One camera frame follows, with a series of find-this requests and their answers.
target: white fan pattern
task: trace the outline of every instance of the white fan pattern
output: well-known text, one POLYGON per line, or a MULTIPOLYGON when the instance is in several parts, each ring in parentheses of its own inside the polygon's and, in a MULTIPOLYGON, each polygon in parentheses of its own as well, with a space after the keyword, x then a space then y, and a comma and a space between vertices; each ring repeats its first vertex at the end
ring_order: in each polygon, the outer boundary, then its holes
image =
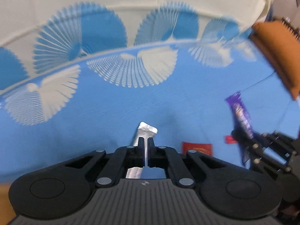
POLYGON ((223 32, 227 22, 224 19, 212 19, 205 27, 201 40, 203 42, 215 42, 220 38, 218 33, 223 32))
POLYGON ((189 44, 188 52, 198 62, 210 67, 226 67, 233 62, 232 50, 237 50, 247 61, 256 61, 255 47, 246 39, 236 38, 229 41, 221 39, 207 43, 203 40, 189 44))
POLYGON ((105 81, 131 88, 158 85, 175 68, 177 50, 169 46, 140 50, 137 56, 113 54, 87 61, 87 65, 105 81))
POLYGON ((137 31, 134 45, 196 39, 199 32, 198 19, 189 5, 183 2, 166 3, 146 16, 137 31))
POLYGON ((51 119, 65 107, 76 92, 79 65, 45 77, 40 86, 28 83, 5 96, 5 108, 23 125, 35 125, 51 119))
POLYGON ((59 11, 43 26, 37 38, 37 44, 33 51, 37 73, 59 66, 75 59, 82 43, 81 30, 81 6, 70 6, 59 11))

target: purple wrapper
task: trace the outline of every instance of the purple wrapper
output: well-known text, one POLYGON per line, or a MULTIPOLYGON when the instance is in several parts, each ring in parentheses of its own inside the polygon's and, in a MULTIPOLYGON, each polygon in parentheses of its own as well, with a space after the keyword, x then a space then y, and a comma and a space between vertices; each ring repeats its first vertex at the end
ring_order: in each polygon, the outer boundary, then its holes
POLYGON ((248 135, 249 138, 253 138, 253 130, 251 125, 250 115, 248 114, 243 101, 241 100, 241 92, 238 91, 232 96, 225 99, 231 108, 234 118, 234 128, 240 128, 248 135))

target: logo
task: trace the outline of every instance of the logo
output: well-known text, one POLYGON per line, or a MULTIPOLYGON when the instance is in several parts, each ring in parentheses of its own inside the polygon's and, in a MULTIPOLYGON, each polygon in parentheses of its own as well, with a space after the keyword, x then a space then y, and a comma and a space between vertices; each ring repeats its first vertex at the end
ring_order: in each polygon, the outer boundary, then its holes
POLYGON ((141 182, 141 184, 144 185, 144 186, 147 186, 147 185, 149 185, 150 183, 149 183, 148 181, 143 181, 143 182, 141 182))

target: metal pin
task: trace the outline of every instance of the metal pin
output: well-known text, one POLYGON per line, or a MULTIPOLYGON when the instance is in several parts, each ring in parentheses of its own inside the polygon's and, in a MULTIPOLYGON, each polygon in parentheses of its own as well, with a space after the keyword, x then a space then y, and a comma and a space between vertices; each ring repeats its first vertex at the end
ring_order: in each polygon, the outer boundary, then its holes
POLYGON ((190 178, 182 178, 179 180, 179 183, 184 186, 190 186, 194 183, 194 180, 190 178))
POLYGON ((258 158, 254 159, 253 163, 254 163, 254 164, 260 163, 260 159, 258 159, 258 158))
POLYGON ((108 177, 102 177, 97 179, 97 183, 100 185, 108 185, 112 182, 112 180, 108 177))

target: red packet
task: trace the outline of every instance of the red packet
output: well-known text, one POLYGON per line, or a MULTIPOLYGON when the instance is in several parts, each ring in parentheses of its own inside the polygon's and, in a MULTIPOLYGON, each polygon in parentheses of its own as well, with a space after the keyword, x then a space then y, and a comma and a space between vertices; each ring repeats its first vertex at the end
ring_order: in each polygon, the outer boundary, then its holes
POLYGON ((226 144, 236 144, 236 140, 231 135, 225 135, 226 144))
POLYGON ((195 144, 195 143, 182 143, 182 153, 186 154, 188 150, 196 150, 206 155, 212 156, 212 144, 195 144))

